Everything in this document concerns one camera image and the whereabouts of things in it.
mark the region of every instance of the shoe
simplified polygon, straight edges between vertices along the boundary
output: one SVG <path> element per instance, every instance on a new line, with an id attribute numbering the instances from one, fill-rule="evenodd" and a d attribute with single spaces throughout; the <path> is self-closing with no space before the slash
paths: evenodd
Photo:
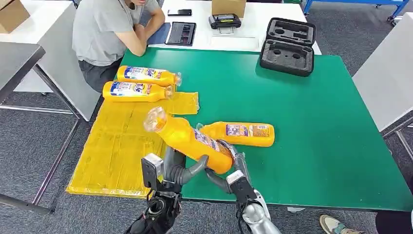
<path id="1" fill-rule="evenodd" d="M 359 232 L 353 229 L 348 229 L 344 224 L 342 224 L 337 219 L 323 214 L 320 216 L 320 225 L 327 234 L 360 234 L 364 232 Z"/>

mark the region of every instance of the green table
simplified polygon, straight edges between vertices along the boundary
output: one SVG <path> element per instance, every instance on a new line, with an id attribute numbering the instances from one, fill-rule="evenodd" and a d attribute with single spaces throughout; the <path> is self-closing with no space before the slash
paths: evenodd
<path id="1" fill-rule="evenodd" d="M 178 90 L 199 92 L 199 113 L 184 116 L 193 127 L 274 125 L 273 146 L 237 146 L 269 204 L 413 209 L 413 196 L 340 57 L 315 56 L 306 78 L 263 69 L 258 58 L 253 52 L 148 48 L 140 58 L 127 52 L 122 64 L 181 72 Z M 203 173 L 182 193 L 189 200 L 235 200 Z"/>

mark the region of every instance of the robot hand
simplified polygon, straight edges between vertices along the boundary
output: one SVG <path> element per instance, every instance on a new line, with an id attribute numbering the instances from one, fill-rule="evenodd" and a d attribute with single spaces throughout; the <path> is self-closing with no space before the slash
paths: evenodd
<path id="1" fill-rule="evenodd" d="M 235 172 L 222 179 L 209 168 L 205 169 L 209 180 L 220 187 L 224 192 L 234 194 L 237 198 L 237 218 L 241 233 L 243 232 L 241 220 L 253 234 L 281 234 L 278 228 L 271 222 L 271 217 L 264 201 L 264 197 L 251 185 L 248 169 L 245 163 L 245 155 L 236 151 L 234 146 L 223 140 L 219 140 L 231 152 Z"/>
<path id="2" fill-rule="evenodd" d="M 202 156 L 195 165 L 185 168 L 186 156 L 168 147 L 164 160 L 149 154 L 141 162 L 144 185 L 151 188 L 147 195 L 148 205 L 124 234 L 169 233 L 181 212 L 182 185 L 205 169 L 208 156 Z M 158 180 L 160 175 L 164 177 L 162 182 Z"/>

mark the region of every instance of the gray t-shirt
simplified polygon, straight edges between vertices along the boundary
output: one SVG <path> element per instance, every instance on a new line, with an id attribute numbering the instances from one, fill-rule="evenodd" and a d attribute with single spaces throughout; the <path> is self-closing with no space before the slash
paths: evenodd
<path id="1" fill-rule="evenodd" d="M 146 0 L 145 9 L 153 12 L 156 0 Z M 130 9 L 125 0 L 82 0 L 73 22 L 73 44 L 77 59 L 96 66 L 107 66 L 123 57 L 125 44 L 115 32 L 133 31 L 143 6 Z"/>

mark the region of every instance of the bottle label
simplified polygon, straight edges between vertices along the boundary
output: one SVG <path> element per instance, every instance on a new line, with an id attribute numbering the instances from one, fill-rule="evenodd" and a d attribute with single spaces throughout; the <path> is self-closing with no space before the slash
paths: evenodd
<path id="1" fill-rule="evenodd" d="M 248 136 L 248 128 L 241 124 L 227 124 L 226 125 L 227 136 Z"/>
<path id="2" fill-rule="evenodd" d="M 216 140 L 208 137 L 207 135 L 201 133 L 200 131 L 194 129 L 195 132 L 195 139 L 200 141 L 201 143 L 211 147 L 212 149 L 216 150 L 217 152 L 221 152 L 225 155 L 231 156 L 231 152 L 221 143 L 217 142 Z"/>
<path id="3" fill-rule="evenodd" d="M 212 149 L 216 150 L 216 151 L 220 151 L 220 147 L 219 144 L 216 140 L 208 137 L 207 135 L 201 133 L 200 131 L 194 129 L 195 132 L 195 139 L 197 139 L 197 141 L 200 141 L 201 143 L 210 146 Z"/>
<path id="4" fill-rule="evenodd" d="M 242 124 L 227 124 L 226 125 L 227 136 L 252 136 L 252 137 L 269 137 L 270 131 L 268 125 L 251 124 L 249 128 Z"/>
<path id="5" fill-rule="evenodd" d="M 113 82 L 111 87 L 112 96 L 147 96 L 150 93 L 152 84 Z"/>
<path id="6" fill-rule="evenodd" d="M 127 79 L 160 79 L 163 70 L 127 66 L 123 74 Z"/>

